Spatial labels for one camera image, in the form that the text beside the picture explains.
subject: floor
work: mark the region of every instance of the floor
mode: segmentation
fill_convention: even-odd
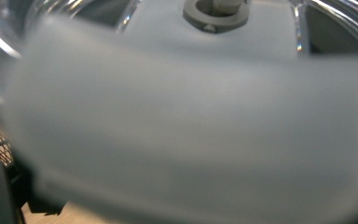
[[[59,216],[45,216],[31,213],[28,204],[22,207],[26,224],[119,224],[99,217],[90,211],[68,203]]]

